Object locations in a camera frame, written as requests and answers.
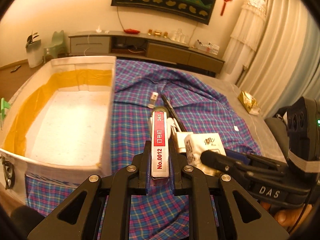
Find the yellow tape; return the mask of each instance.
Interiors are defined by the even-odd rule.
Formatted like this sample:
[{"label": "yellow tape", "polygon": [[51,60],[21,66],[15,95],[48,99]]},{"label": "yellow tape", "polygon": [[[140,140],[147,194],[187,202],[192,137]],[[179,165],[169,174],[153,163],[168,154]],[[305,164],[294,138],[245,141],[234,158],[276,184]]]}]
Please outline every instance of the yellow tape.
[{"label": "yellow tape", "polygon": [[17,155],[25,155],[26,134],[29,128],[59,88],[79,85],[111,86],[111,83],[111,70],[80,69],[53,74],[46,84],[23,102],[5,138],[3,149]]}]

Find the human hand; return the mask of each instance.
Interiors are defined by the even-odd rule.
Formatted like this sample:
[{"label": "human hand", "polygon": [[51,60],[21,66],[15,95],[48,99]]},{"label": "human hand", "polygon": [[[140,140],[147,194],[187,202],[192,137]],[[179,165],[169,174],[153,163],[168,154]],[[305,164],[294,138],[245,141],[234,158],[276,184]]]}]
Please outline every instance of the human hand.
[{"label": "human hand", "polygon": [[[262,202],[261,206],[269,211],[271,204]],[[280,210],[274,215],[275,220],[283,227],[293,227],[296,221],[298,220],[301,212],[302,212],[303,207],[298,208],[298,209],[284,209]],[[298,226],[304,221],[304,219],[307,217],[307,215],[310,213],[312,209],[312,205],[308,205],[306,208],[306,211],[304,212],[301,220],[299,221]]]}]

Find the baseboard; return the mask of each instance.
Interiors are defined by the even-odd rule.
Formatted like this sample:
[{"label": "baseboard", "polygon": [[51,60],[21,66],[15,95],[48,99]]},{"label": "baseboard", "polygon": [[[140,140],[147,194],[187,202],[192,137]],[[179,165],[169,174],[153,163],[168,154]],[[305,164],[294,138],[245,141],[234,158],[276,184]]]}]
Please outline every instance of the baseboard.
[{"label": "baseboard", "polygon": [[5,69],[5,68],[9,68],[9,67],[14,67],[14,66],[17,66],[17,65],[21,65],[21,64],[24,64],[24,63],[28,63],[28,60],[27,59],[23,59],[23,60],[19,60],[17,62],[10,63],[8,65],[0,67],[0,70]]}]

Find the silver bolt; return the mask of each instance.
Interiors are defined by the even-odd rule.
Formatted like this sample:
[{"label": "silver bolt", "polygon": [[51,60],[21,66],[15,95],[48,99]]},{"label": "silver bolt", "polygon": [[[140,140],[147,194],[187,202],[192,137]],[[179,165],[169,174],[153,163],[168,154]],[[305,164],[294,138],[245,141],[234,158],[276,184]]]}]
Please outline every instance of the silver bolt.
[{"label": "silver bolt", "polygon": [[90,182],[96,182],[99,179],[98,175],[91,175],[89,177]]},{"label": "silver bolt", "polygon": [[228,174],[223,174],[223,175],[221,176],[221,179],[222,179],[223,181],[228,182],[228,181],[231,180],[231,177],[230,177]]},{"label": "silver bolt", "polygon": [[185,171],[193,171],[193,167],[191,165],[186,165],[183,168]]},{"label": "silver bolt", "polygon": [[135,171],[137,169],[137,167],[136,166],[134,166],[134,165],[129,165],[128,167],[127,167],[127,171]]}]

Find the green chair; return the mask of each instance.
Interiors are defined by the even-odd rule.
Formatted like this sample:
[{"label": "green chair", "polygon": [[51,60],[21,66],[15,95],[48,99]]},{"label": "green chair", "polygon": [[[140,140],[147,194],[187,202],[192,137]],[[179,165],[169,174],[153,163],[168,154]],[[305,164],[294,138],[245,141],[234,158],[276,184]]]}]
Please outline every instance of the green chair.
[{"label": "green chair", "polygon": [[0,118],[1,118],[1,123],[3,123],[3,120],[5,118],[5,109],[9,109],[10,104],[4,100],[4,98],[1,98],[1,103],[0,103]]},{"label": "green chair", "polygon": [[64,31],[54,32],[52,35],[51,44],[44,48],[44,63],[45,57],[50,55],[53,58],[58,58],[58,54],[67,53],[66,41],[64,39]]}]

